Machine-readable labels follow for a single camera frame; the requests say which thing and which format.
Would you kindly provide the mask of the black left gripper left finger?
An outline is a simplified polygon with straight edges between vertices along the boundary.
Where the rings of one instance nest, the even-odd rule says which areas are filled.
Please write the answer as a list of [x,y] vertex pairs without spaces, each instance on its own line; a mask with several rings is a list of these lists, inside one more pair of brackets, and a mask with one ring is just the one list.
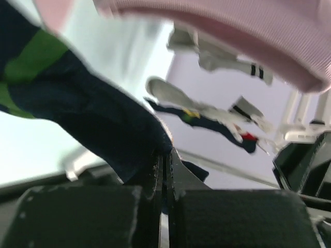
[[159,247],[163,158],[119,184],[107,164],[1,188],[1,247]]

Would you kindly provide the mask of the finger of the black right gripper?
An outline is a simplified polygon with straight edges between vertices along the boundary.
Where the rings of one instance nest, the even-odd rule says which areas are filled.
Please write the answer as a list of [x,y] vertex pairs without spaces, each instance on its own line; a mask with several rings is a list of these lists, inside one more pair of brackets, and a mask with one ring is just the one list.
[[282,189],[330,199],[330,132],[322,133],[313,144],[288,144],[273,164]]

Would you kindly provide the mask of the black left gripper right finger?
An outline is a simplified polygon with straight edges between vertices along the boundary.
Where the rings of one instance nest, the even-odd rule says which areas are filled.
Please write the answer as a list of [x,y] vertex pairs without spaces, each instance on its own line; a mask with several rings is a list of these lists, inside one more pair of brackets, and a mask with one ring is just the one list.
[[213,190],[165,160],[170,247],[317,247],[304,203],[282,190]]

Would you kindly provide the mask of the navy santa sock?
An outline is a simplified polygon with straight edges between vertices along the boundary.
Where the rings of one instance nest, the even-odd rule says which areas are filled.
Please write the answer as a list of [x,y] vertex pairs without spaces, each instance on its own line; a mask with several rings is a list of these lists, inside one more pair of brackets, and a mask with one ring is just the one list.
[[242,148],[249,154],[254,153],[258,146],[259,139],[248,132],[241,134],[243,140],[239,142],[235,139],[235,137],[231,134],[231,132],[226,126],[220,124],[215,120],[208,119],[204,116],[199,116],[199,117],[195,116],[192,112],[189,112],[188,110],[179,109],[175,107],[165,107],[156,104],[155,102],[147,98],[145,98],[145,100],[150,104],[150,106],[154,109],[154,111],[175,115],[179,117],[182,122],[186,123],[187,125],[193,128],[200,127],[219,133],[223,135],[232,144]]

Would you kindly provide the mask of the grey striped sock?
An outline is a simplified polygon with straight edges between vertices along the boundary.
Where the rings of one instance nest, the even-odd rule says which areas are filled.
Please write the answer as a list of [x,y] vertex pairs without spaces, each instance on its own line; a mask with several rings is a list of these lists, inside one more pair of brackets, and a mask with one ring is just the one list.
[[145,85],[146,91],[161,102],[169,102],[189,110],[202,110],[207,105],[197,102],[188,97],[180,88],[166,82],[158,77],[151,77]]
[[225,51],[218,54],[201,51],[199,53],[199,66],[208,72],[219,69],[241,71],[251,77],[261,79],[268,86],[271,86],[273,82],[273,74],[264,70],[261,65],[251,61],[238,60],[236,55]]

